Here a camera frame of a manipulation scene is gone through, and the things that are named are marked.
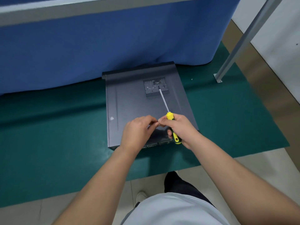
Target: ventilation grille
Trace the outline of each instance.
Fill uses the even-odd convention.
[[[161,97],[159,88],[161,89],[161,92],[163,93],[164,96],[170,93],[165,77],[143,80],[143,82],[145,86],[146,97],[148,99]]]

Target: white wall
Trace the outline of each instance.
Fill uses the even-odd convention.
[[[232,20],[243,33],[264,3],[240,1]],[[300,0],[283,0],[251,43],[300,103]]]

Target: hand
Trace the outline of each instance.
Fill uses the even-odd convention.
[[[199,137],[200,133],[190,123],[190,121],[184,116],[174,114],[175,120],[168,120],[167,116],[161,117],[158,122],[161,126],[170,126],[172,130],[182,139],[182,144],[188,148],[192,148],[192,144],[196,138]],[[168,136],[172,139],[172,131],[168,130]]]
[[[137,155],[157,126],[158,121],[150,115],[128,122],[123,130],[120,147]]]

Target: forearm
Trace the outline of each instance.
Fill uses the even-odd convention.
[[[241,224],[299,224],[296,203],[202,135],[192,151]]]
[[[135,157],[117,148],[54,225],[112,224],[126,176]]]

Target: screwdriver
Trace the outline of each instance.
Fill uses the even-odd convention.
[[[168,106],[167,106],[166,101],[165,101],[165,98],[163,97],[163,93],[161,92],[161,89],[160,89],[159,86],[158,86],[158,89],[159,89],[159,92],[160,92],[160,94],[161,94],[161,97],[163,98],[163,102],[165,103],[165,106],[166,106],[167,111],[168,111],[168,113],[167,113],[167,119],[168,119],[168,120],[175,120],[175,119],[174,119],[174,114],[173,114],[172,112],[169,111]],[[177,134],[174,133],[174,131],[173,131],[172,129],[171,129],[171,131],[172,131],[174,143],[175,143],[175,144],[181,144],[181,138],[180,138],[179,136],[177,136]]]

